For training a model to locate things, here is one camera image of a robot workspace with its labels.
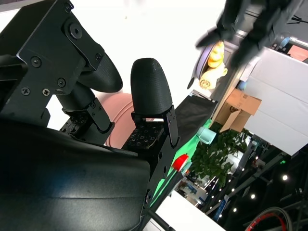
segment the hex bolt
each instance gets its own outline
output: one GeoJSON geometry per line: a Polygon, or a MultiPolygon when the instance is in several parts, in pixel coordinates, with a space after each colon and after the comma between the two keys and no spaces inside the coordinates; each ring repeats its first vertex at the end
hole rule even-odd
{"type": "Polygon", "coordinates": [[[38,68],[38,67],[40,67],[42,65],[42,61],[37,56],[33,56],[31,58],[31,64],[32,64],[32,66],[38,68]]]}
{"type": "Polygon", "coordinates": [[[149,204],[153,199],[153,191],[148,189],[148,192],[145,196],[145,203],[149,204]]]}
{"type": "Polygon", "coordinates": [[[102,59],[102,56],[101,56],[101,54],[98,54],[98,53],[97,53],[97,54],[95,55],[95,58],[96,58],[97,61],[100,61],[100,60],[102,59]]]}
{"type": "Polygon", "coordinates": [[[25,96],[29,95],[30,94],[30,88],[27,88],[27,87],[21,88],[21,93],[25,96]]]}
{"type": "Polygon", "coordinates": [[[74,39],[80,39],[82,37],[82,29],[81,27],[76,24],[76,23],[72,23],[70,26],[69,26],[69,33],[71,34],[71,36],[74,38],[74,39]]]}
{"type": "Polygon", "coordinates": [[[64,78],[59,78],[59,79],[58,79],[58,86],[59,86],[60,88],[63,88],[63,87],[65,87],[65,85],[66,85],[65,79],[64,79],[64,78]]]}
{"type": "Polygon", "coordinates": [[[44,88],[42,93],[43,93],[44,96],[49,96],[50,95],[50,91],[47,88],[44,88]]]}
{"type": "Polygon", "coordinates": [[[67,13],[70,13],[71,10],[74,8],[74,6],[73,6],[71,3],[66,3],[66,4],[64,5],[64,7],[65,7],[65,11],[66,11],[67,13]]]}

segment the cardboard box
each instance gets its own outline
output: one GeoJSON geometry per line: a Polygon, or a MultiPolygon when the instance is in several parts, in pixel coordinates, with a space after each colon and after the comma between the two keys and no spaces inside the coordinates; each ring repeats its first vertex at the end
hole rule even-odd
{"type": "Polygon", "coordinates": [[[251,115],[254,115],[261,100],[234,89],[224,102],[215,122],[223,125],[220,132],[232,129],[241,132],[251,115]]]}

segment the black pole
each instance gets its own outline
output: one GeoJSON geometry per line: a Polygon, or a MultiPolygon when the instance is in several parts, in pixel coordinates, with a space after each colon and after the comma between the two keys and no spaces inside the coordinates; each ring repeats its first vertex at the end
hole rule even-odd
{"type": "Polygon", "coordinates": [[[165,231],[175,231],[174,228],[169,226],[157,213],[149,209],[148,215],[165,231]]]}

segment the black cable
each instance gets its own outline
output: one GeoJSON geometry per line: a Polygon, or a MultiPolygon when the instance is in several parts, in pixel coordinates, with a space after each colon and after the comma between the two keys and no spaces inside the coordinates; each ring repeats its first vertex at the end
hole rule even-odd
{"type": "Polygon", "coordinates": [[[292,17],[292,20],[293,20],[293,21],[296,21],[296,22],[293,22],[293,23],[287,23],[287,24],[300,24],[300,23],[308,23],[308,21],[305,21],[305,20],[303,20],[301,17],[298,17],[298,16],[296,16],[296,15],[294,15],[294,16],[292,17]]]}
{"type": "Polygon", "coordinates": [[[258,18],[257,16],[255,16],[255,15],[253,15],[253,14],[250,14],[250,13],[248,13],[248,12],[245,12],[245,14],[247,14],[247,15],[249,15],[249,16],[252,16],[252,17],[254,17],[254,18],[258,18]]]}

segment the green cup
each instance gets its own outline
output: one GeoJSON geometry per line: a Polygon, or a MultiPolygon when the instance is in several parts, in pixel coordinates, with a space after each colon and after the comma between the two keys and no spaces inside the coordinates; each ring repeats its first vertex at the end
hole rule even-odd
{"type": "Polygon", "coordinates": [[[205,144],[211,144],[215,136],[216,132],[204,127],[199,128],[197,132],[197,137],[205,144]]]}

